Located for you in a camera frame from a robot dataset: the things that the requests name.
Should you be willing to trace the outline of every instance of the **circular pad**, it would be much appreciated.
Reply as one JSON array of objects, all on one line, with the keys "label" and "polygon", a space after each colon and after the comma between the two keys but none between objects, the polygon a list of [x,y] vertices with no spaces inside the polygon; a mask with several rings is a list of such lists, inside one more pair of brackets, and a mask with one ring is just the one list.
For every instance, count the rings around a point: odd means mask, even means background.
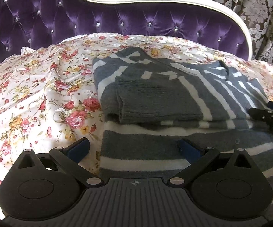
[{"label": "circular pad", "polygon": [[217,218],[251,219],[264,213],[271,203],[272,188],[250,168],[222,169],[205,173],[192,183],[194,202]]},{"label": "circular pad", "polygon": [[221,195],[232,199],[247,197],[252,190],[249,183],[233,178],[220,181],[216,188]]},{"label": "circular pad", "polygon": [[44,198],[50,195],[53,190],[53,183],[45,179],[31,179],[22,183],[19,187],[20,195],[27,199]]}]

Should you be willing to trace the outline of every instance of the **black robotic base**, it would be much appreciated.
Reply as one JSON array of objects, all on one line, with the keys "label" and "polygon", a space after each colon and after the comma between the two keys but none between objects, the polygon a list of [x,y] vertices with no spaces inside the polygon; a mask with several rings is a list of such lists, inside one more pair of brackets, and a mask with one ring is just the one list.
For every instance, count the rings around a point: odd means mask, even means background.
[{"label": "black robotic base", "polygon": [[160,178],[111,178],[104,183],[77,164],[88,152],[86,138],[48,154],[24,150],[0,186],[6,216],[1,223],[9,227],[267,223],[263,214],[273,191],[243,149],[228,154],[207,148],[202,158],[166,183]]}]

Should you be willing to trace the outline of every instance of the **purple tufted headboard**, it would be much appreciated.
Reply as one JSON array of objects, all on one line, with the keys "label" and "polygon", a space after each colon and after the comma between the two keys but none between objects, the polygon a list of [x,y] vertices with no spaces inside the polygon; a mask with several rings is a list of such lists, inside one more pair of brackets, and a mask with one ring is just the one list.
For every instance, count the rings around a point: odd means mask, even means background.
[{"label": "purple tufted headboard", "polygon": [[251,56],[251,38],[243,21],[213,1],[92,1],[0,0],[0,62],[20,54],[22,46],[38,49],[95,32],[169,35],[245,60]]}]

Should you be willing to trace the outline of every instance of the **striped towel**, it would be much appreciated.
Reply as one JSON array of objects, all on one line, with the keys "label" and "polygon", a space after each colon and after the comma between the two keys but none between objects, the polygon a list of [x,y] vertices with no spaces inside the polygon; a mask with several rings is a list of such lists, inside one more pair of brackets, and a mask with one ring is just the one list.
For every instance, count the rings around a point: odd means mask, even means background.
[{"label": "striped towel", "polygon": [[190,165],[177,146],[186,138],[221,152],[245,148],[273,188],[273,134],[247,114],[268,102],[258,80],[220,61],[177,63],[138,47],[94,59],[93,72],[105,113],[101,178],[167,180]]}]

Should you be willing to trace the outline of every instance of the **gray and white striped towel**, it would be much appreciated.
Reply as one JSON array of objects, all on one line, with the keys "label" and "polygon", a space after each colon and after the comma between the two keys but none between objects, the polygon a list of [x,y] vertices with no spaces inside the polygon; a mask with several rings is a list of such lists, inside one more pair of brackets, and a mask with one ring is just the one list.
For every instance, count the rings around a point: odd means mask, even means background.
[{"label": "gray and white striped towel", "polygon": [[93,72],[105,113],[100,177],[167,180],[189,165],[176,143],[187,138],[221,152],[246,148],[273,188],[273,135],[247,114],[268,101],[256,79],[223,62],[154,59],[138,47],[94,59]]}]

